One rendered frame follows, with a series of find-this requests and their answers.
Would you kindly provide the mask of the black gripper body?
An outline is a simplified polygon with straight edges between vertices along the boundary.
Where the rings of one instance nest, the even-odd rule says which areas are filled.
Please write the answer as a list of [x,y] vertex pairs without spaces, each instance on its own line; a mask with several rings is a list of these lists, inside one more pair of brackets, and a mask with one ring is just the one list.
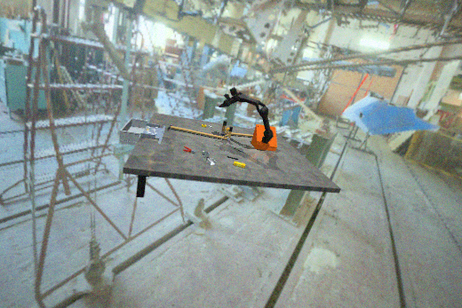
[[232,98],[229,99],[229,100],[226,99],[226,100],[225,100],[225,103],[226,103],[226,105],[229,107],[231,104],[235,103],[234,98],[232,97]]

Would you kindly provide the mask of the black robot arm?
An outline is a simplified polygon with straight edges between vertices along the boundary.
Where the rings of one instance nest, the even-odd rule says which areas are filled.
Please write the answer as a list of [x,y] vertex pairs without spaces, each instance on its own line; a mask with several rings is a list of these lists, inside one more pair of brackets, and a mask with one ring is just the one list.
[[[268,116],[268,108],[267,108],[267,106],[265,104],[261,103],[260,100],[249,98],[245,94],[241,93],[240,91],[237,92],[236,87],[231,88],[230,92],[231,92],[235,102],[236,101],[247,102],[247,103],[255,105],[255,107],[257,108],[257,111],[259,112],[259,115],[263,119],[263,123],[264,123],[264,126],[265,126],[265,131],[263,132],[264,136],[262,137],[262,142],[268,144],[268,142],[274,137],[274,133],[270,129],[269,120],[268,120],[268,117],[267,117]],[[263,107],[261,109],[259,109],[259,105],[261,105]]]

